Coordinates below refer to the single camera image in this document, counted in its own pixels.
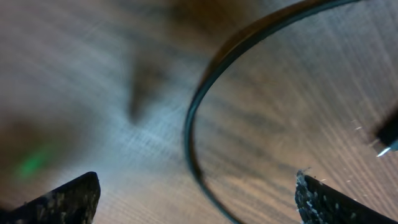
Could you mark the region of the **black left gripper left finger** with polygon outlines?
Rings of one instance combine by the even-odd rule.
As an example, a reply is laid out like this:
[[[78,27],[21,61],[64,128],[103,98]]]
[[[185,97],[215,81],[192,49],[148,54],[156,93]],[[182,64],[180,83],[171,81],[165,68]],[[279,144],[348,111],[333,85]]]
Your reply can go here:
[[[101,195],[96,172],[87,172],[1,214],[1,224],[91,224]]]

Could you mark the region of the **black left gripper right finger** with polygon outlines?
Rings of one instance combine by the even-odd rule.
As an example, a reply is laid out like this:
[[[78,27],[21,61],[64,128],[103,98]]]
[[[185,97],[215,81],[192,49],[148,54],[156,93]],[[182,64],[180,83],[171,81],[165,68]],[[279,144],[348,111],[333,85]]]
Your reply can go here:
[[[299,170],[295,203],[304,224],[397,224]]]

